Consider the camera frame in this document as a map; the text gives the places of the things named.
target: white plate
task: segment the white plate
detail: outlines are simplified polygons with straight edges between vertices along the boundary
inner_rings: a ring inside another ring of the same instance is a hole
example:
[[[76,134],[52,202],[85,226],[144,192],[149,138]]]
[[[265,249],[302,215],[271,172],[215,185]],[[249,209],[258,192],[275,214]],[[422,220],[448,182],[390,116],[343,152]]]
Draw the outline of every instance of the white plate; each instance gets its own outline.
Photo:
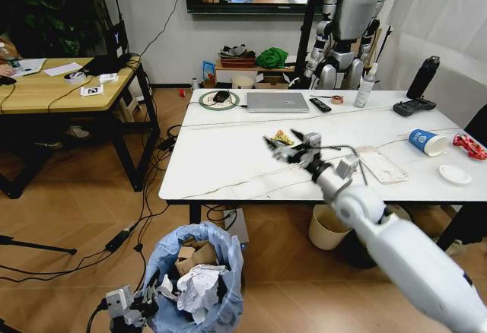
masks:
[[[442,164],[440,174],[444,179],[455,185],[468,185],[472,182],[472,177],[467,172],[450,164]]]

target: tape roll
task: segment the tape roll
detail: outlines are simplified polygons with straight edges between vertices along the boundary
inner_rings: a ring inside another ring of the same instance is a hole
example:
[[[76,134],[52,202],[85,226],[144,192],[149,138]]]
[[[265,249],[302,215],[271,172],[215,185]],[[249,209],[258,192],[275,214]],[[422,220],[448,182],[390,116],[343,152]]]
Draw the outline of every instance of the tape roll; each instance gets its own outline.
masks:
[[[332,96],[332,103],[334,103],[335,105],[343,103],[343,96]]]
[[[64,76],[66,84],[80,84],[86,81],[84,72],[71,72]]]

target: laptop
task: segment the laptop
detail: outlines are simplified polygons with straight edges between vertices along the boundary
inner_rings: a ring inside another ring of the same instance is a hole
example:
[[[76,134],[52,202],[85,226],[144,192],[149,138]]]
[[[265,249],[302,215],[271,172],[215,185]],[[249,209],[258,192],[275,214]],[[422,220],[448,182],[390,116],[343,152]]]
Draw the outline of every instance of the laptop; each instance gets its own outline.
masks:
[[[307,113],[303,95],[295,92],[249,92],[247,109],[250,113]]]
[[[120,21],[105,33],[106,55],[97,55],[84,67],[87,75],[98,76],[105,73],[117,73],[126,66],[131,55],[128,51],[129,42],[125,30],[125,23]]]
[[[45,61],[46,61],[45,58],[21,59],[18,62],[21,64],[22,69],[17,70],[12,77],[15,78],[15,77],[22,77],[25,75],[33,75],[34,73],[37,73],[42,69]]]

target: blue plastic bag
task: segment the blue plastic bag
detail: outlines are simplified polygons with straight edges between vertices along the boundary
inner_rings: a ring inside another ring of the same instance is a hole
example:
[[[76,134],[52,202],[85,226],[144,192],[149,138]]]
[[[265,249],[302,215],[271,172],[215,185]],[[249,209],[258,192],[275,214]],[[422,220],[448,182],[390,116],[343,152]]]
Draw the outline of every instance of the blue plastic bag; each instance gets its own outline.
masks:
[[[238,238],[231,236],[220,227],[203,222],[184,225],[167,234],[155,246],[148,261],[144,287],[147,286],[157,269],[161,273],[161,278],[169,272],[177,259],[181,243],[189,236],[194,236],[196,240],[208,239],[215,247],[220,263],[230,266],[230,271],[222,276],[228,291],[221,303],[215,304],[208,311],[206,320],[199,325],[188,322],[174,302],[160,295],[158,297],[159,311],[149,319],[149,326],[156,333],[230,333],[237,327],[240,315],[244,310],[244,298],[240,292],[244,257]]]

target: black chair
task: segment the black chair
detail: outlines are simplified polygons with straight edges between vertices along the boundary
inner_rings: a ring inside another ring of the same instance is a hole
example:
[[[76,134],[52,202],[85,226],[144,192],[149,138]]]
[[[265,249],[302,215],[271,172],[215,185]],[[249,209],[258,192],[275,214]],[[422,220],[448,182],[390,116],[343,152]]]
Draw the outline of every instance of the black chair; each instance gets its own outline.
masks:
[[[465,131],[472,135],[484,147],[487,147],[487,105],[473,117]],[[483,205],[463,206],[441,234],[438,246],[446,251],[456,239],[463,244],[481,242],[487,236],[487,210]]]

